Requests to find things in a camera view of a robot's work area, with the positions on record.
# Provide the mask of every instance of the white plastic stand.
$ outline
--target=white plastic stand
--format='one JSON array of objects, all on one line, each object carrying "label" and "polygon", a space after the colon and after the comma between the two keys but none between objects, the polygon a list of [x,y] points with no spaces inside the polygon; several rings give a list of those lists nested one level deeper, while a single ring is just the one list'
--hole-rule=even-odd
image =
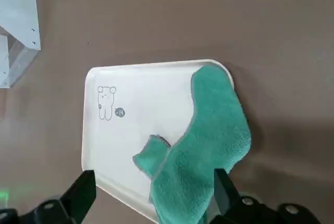
[{"label": "white plastic stand", "polygon": [[9,88],[41,49],[36,0],[0,0],[0,27],[16,39],[8,50],[0,38],[0,88]]}]

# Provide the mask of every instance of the folded towel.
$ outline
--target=folded towel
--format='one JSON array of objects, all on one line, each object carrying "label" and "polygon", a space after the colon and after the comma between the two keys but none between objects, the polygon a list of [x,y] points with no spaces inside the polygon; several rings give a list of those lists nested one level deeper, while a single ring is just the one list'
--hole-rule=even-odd
[{"label": "folded towel", "polygon": [[230,172],[251,146],[246,117],[227,73],[216,65],[192,76],[194,115],[169,147],[151,136],[134,163],[152,178],[150,199],[161,224],[197,224],[213,195],[213,172]]}]

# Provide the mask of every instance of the bear sticker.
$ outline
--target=bear sticker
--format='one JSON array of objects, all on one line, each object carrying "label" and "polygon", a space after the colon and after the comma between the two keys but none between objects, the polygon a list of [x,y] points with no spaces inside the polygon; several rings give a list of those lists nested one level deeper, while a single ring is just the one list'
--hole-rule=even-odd
[{"label": "bear sticker", "polygon": [[115,87],[98,87],[99,117],[101,120],[111,120],[115,99]]}]

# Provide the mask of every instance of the green towel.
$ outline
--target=green towel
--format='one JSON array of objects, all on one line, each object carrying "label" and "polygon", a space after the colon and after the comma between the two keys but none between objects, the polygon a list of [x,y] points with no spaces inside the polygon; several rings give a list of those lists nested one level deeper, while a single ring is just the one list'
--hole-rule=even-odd
[{"label": "green towel", "polygon": [[213,171],[228,173],[251,147],[246,117],[227,73],[203,66],[192,76],[194,115],[171,148],[151,136],[134,163],[151,177],[150,200],[161,224],[197,224],[213,196]]}]

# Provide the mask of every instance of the green light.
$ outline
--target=green light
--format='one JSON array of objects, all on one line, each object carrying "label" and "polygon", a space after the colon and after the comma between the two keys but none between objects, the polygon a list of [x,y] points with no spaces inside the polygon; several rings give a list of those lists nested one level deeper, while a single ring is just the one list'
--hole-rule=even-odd
[{"label": "green light", "polygon": [[0,207],[8,207],[9,191],[0,191]]}]

